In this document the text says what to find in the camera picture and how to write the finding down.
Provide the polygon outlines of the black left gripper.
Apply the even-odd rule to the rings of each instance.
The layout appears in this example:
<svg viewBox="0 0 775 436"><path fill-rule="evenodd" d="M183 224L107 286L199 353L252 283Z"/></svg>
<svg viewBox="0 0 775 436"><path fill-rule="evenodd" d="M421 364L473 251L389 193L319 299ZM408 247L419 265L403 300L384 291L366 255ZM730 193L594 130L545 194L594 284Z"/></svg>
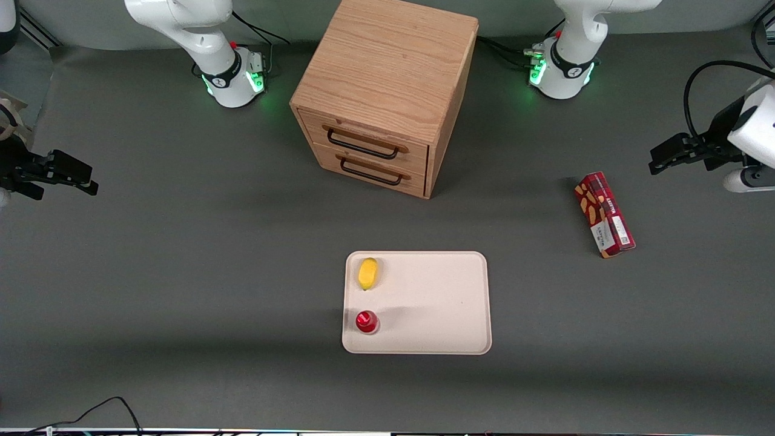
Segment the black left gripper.
<svg viewBox="0 0 775 436"><path fill-rule="evenodd" d="M695 140L689 134L675 134L650 150L651 161L648 170L651 176L677 165L689 165L697 160L703 161L706 171L714 171L728 163L744 162L743 154L732 153L734 146L728 135L737 125L745 98L737 97L726 105L711 120L708 129L702 134L695 133Z"/></svg>

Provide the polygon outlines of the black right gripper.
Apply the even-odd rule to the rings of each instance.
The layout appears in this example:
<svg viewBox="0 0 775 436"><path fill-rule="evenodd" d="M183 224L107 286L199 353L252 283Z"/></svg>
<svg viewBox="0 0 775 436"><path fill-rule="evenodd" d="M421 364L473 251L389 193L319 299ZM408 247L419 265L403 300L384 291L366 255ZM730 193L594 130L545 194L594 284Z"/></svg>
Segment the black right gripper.
<svg viewBox="0 0 775 436"><path fill-rule="evenodd" d="M9 191L12 193L41 200L44 188L28 181L54 185L53 180L47 176L47 165L52 159L53 173L61 184L74 186L89 196L97 195L99 184L91 179L92 166L63 151L49 151L45 155L38 155L16 140L2 140L1 143L2 185L9 185Z"/></svg>

